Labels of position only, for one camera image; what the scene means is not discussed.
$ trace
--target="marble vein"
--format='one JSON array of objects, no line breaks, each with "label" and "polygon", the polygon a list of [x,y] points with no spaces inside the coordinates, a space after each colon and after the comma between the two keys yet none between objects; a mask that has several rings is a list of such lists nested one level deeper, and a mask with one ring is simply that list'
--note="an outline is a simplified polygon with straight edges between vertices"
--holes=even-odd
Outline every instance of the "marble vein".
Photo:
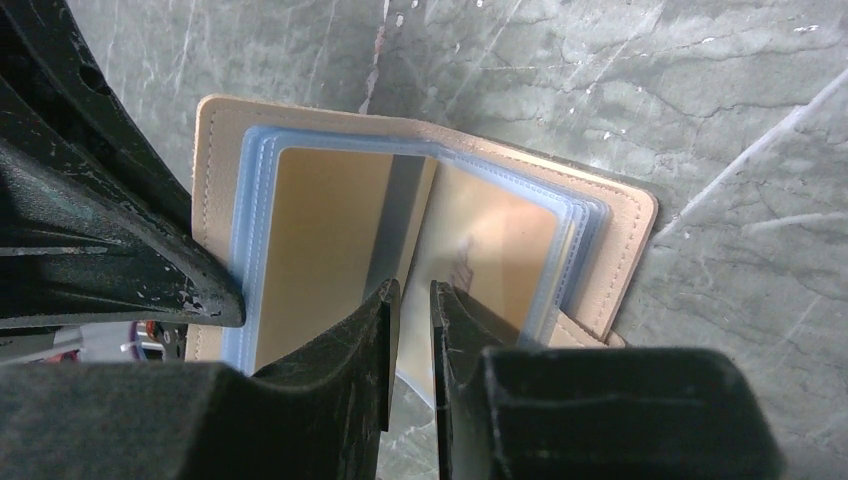
[{"label": "marble vein", "polygon": [[747,234],[757,234],[789,225],[801,225],[806,223],[828,222],[831,220],[845,219],[848,219],[848,213],[845,212],[805,213],[801,215],[790,215],[787,217],[775,218],[773,220],[765,220],[762,222],[749,223],[742,227],[742,232]]},{"label": "marble vein", "polygon": [[174,78],[174,98],[177,98],[177,95],[179,95],[180,86],[182,85],[183,72],[185,71],[185,61],[186,57],[188,57],[188,44],[191,40],[191,26],[192,23],[194,23],[194,9],[196,6],[197,0],[191,0],[191,7],[189,9],[188,14],[188,23],[186,24],[185,35],[183,36],[183,51],[182,55],[180,55],[180,63],[177,66],[177,75]]},{"label": "marble vein", "polygon": [[494,37],[492,37],[492,41],[489,42],[489,45],[485,49],[483,49],[483,53],[480,55],[477,61],[474,62],[473,66],[468,70],[468,73],[465,75],[465,78],[462,80],[462,82],[459,84],[459,87],[456,89],[456,93],[453,94],[453,97],[448,100],[448,103],[445,106],[445,117],[447,117],[450,114],[451,110],[453,110],[453,108],[456,106],[457,97],[459,97],[463,90],[465,90],[465,86],[468,84],[468,80],[477,73],[477,70],[480,68],[480,62],[482,62],[483,59],[489,56],[489,53],[491,53],[492,51],[492,47],[494,47],[495,44],[498,43],[498,39],[500,38],[507,25],[509,25],[509,21],[512,20],[512,17],[515,15],[515,11],[518,10],[518,7],[521,6],[521,2],[523,1],[524,0],[516,0],[516,2],[513,4],[512,8],[509,11],[509,14],[507,14],[506,19],[502,22],[500,28],[498,28],[498,31],[495,33]]},{"label": "marble vein", "polygon": [[797,125],[800,121],[807,118],[807,116],[815,112],[825,100],[827,100],[833,92],[836,91],[845,81],[848,80],[848,68],[842,71],[836,78],[834,78],[830,83],[825,86],[821,92],[819,92],[815,97],[813,97],[812,101],[803,107],[796,108],[789,115],[787,115],[783,120],[777,123],[777,125],[770,128],[762,137],[758,138],[757,141],[752,143],[748,148],[746,148],[738,157],[733,159],[732,162],[721,171],[703,190],[698,192],[686,206],[683,207],[682,210],[676,215],[674,215],[668,224],[663,227],[662,230],[659,231],[656,235],[654,235],[651,240],[652,243],[660,242],[669,232],[672,232],[677,227],[677,224],[680,223],[680,220],[687,216],[693,209],[697,208],[698,205],[703,203],[703,201],[709,197],[713,191],[718,188],[722,182],[728,177],[735,175],[743,166],[748,162],[752,155],[762,151],[767,148],[769,145],[774,142],[775,139],[779,138],[782,134],[792,130],[795,125]]},{"label": "marble vein", "polygon": [[120,2],[115,2],[115,16],[112,19],[114,24],[112,38],[109,40],[109,46],[106,47],[106,65],[103,67],[103,73],[106,75],[106,78],[109,78],[109,66],[112,63],[112,48],[115,46],[115,39],[118,38],[118,7],[120,4]]},{"label": "marble vein", "polygon": [[332,28],[333,20],[336,18],[336,6],[338,4],[339,0],[333,0],[333,4],[330,6],[330,18],[327,20],[327,28],[324,29],[324,37],[321,39],[321,48],[318,49],[318,53],[315,55],[315,60],[312,61],[312,70],[309,72],[309,83],[306,87],[305,98],[307,101],[311,101],[312,99],[312,87],[315,85],[315,72],[318,70],[318,62],[324,54],[324,49],[327,48],[327,41],[330,39],[330,28]]}]

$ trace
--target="wallet stitching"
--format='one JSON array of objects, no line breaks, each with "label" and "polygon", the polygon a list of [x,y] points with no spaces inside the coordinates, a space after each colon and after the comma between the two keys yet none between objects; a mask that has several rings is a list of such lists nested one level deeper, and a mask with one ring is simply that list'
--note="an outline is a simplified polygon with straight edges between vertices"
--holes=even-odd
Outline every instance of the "wallet stitching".
[{"label": "wallet stitching", "polygon": [[569,332],[569,331],[568,331],[568,329],[566,329],[565,327],[563,327],[563,326],[562,326],[559,322],[557,322],[557,324],[556,324],[556,327],[555,327],[555,328],[559,328],[560,330],[562,330],[562,331],[563,331],[566,335],[568,335],[568,338],[570,338],[570,339],[574,340],[574,343],[576,343],[577,345],[580,345],[581,347],[585,347],[585,346],[586,346],[586,344],[585,344],[585,343],[581,342],[581,341],[580,341],[577,337],[575,337],[575,336],[574,336],[574,334],[572,334],[571,332]]},{"label": "wallet stitching", "polygon": [[[209,119],[209,145],[206,154],[206,171],[203,174],[203,248],[209,249],[209,182],[212,170],[212,137],[215,134],[215,115]],[[200,350],[203,345],[203,326],[197,328],[197,344],[194,346],[194,360],[200,358]]]},{"label": "wallet stitching", "polygon": [[[220,108],[220,109],[213,109],[212,110],[212,113],[210,114],[210,120],[209,120],[209,151],[208,151],[207,156],[206,156],[206,180],[207,181],[206,181],[206,185],[205,185],[205,188],[204,188],[204,191],[203,191],[204,244],[205,244],[205,239],[208,237],[206,205],[208,204],[208,199],[209,199],[209,167],[210,167],[210,163],[211,163],[211,159],[212,159],[212,148],[211,147],[212,147],[212,137],[214,135],[213,126],[214,126],[214,123],[215,123],[215,115],[217,115],[219,112],[231,112],[231,113],[236,113],[236,114],[255,115],[255,116],[259,116],[259,117],[270,117],[270,118],[276,118],[276,119],[290,118],[288,115],[272,115],[272,114],[260,113],[260,112],[246,112],[246,111],[243,111],[243,110],[235,110],[235,109],[228,109],[228,108]],[[299,121],[306,121],[308,123],[313,123],[313,124],[318,124],[318,125],[328,125],[328,126],[341,126],[341,125],[343,125],[340,122],[328,121],[328,120],[319,120],[319,119],[299,119]],[[443,135],[436,134],[436,135],[434,135],[434,137],[440,138],[440,137],[443,137]],[[620,196],[620,197],[627,199],[628,201],[630,201],[631,203],[633,203],[636,206],[636,215],[633,219],[633,226],[630,229],[630,235],[629,235],[629,237],[627,238],[627,241],[624,244],[624,252],[621,254],[621,258],[619,259],[618,265],[616,266],[615,272],[613,273],[613,277],[612,277],[612,280],[610,281],[610,285],[609,285],[609,290],[607,291],[606,295],[604,296],[603,301],[601,302],[601,305],[600,305],[600,308],[598,309],[597,315],[595,315],[595,317],[591,321],[591,327],[597,327],[598,322],[600,321],[601,316],[604,313],[604,310],[607,308],[609,301],[612,299],[612,292],[615,289],[615,284],[618,281],[618,278],[621,274],[621,271],[624,268],[624,260],[627,257],[627,252],[630,250],[630,245],[633,243],[633,239],[636,236],[636,230],[639,227],[639,220],[641,219],[641,215],[642,215],[642,204],[639,202],[639,200],[637,200],[633,196],[628,195],[627,193],[624,193],[622,191],[610,188],[607,185],[603,185],[603,184],[595,183],[595,182],[590,182],[586,179],[576,177],[576,176],[573,176],[573,175],[569,175],[565,172],[560,172],[560,171],[553,170],[553,169],[550,169],[550,168],[545,168],[541,165],[536,165],[536,164],[533,164],[533,163],[530,163],[530,162],[527,162],[527,161],[524,161],[524,160],[521,160],[521,159],[518,159],[518,158],[507,157],[507,156],[505,156],[501,153],[498,153],[498,152],[493,151],[493,150],[489,150],[485,147],[477,147],[477,148],[482,152],[488,153],[488,154],[493,155],[495,157],[498,157],[500,159],[517,161],[517,162],[522,163],[524,165],[528,165],[532,168],[543,170],[545,172],[554,173],[554,174],[556,174],[560,177],[570,178],[570,179],[572,179],[572,180],[574,180],[578,183],[581,183],[581,184],[589,186],[589,187],[600,188],[601,190],[606,190],[608,192],[613,193],[613,195],[615,195],[615,196]],[[198,345],[199,344],[200,344],[200,334],[198,332]]]}]

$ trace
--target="gray marble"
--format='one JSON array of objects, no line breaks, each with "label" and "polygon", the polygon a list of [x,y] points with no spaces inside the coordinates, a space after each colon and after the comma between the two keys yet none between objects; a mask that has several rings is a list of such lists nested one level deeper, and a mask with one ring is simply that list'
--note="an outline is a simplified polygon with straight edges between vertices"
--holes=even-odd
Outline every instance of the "gray marble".
[{"label": "gray marble", "polygon": [[848,461],[848,71],[656,235],[618,329],[735,359],[793,478]]},{"label": "gray marble", "polygon": [[[186,185],[216,92],[425,119],[646,185],[662,210],[615,328],[729,354],[791,478],[848,477],[844,0],[70,3]],[[400,382],[392,421],[380,475],[435,478],[432,414]]]},{"label": "gray marble", "polygon": [[356,111],[382,23],[376,2],[357,0],[68,3],[109,85],[187,188],[201,98]]}]

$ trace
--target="beige leather wallet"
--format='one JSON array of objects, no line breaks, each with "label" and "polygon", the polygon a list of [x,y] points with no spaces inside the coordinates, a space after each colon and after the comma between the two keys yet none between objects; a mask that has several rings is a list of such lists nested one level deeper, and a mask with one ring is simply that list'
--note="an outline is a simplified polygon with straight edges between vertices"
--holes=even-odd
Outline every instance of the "beige leather wallet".
[{"label": "beige leather wallet", "polygon": [[[603,202],[609,220],[587,267],[586,287],[570,318],[561,312],[556,317],[548,345],[624,345],[610,326],[656,216],[650,193],[416,120],[211,96],[197,114],[192,234],[224,264],[230,261],[242,147],[257,125],[435,142]],[[418,162],[406,186],[410,220],[394,232],[401,240],[389,269],[405,285],[399,372],[419,393],[432,388],[429,320],[416,317],[426,308],[418,304],[423,298],[427,305],[420,291],[426,295],[430,280],[461,284],[521,328],[528,295],[539,281],[540,255],[550,245],[553,224],[543,209],[429,157],[299,147],[283,150],[277,161],[276,187],[266,202],[273,213],[256,367],[305,344],[351,313],[367,293],[385,192],[398,162]],[[216,360],[220,352],[220,328],[189,328],[187,360]]]}]

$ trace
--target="black plastic part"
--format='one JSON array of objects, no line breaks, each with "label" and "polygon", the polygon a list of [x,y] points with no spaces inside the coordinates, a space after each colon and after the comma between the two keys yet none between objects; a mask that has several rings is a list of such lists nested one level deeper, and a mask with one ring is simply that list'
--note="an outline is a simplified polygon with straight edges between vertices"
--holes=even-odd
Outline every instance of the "black plastic part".
[{"label": "black plastic part", "polygon": [[235,282],[190,237],[188,193],[65,2],[0,4],[0,37],[0,328],[243,325]]},{"label": "black plastic part", "polygon": [[373,479],[398,284],[247,378],[222,364],[0,368],[0,478]]},{"label": "black plastic part", "polygon": [[3,1],[0,42],[2,77],[41,121],[190,232],[191,196],[109,88],[65,0]]},{"label": "black plastic part", "polygon": [[777,479],[739,370],[699,349],[520,350],[434,282],[440,478]]},{"label": "black plastic part", "polygon": [[160,360],[184,361],[188,327],[180,323],[153,322],[153,340],[162,345]]}]

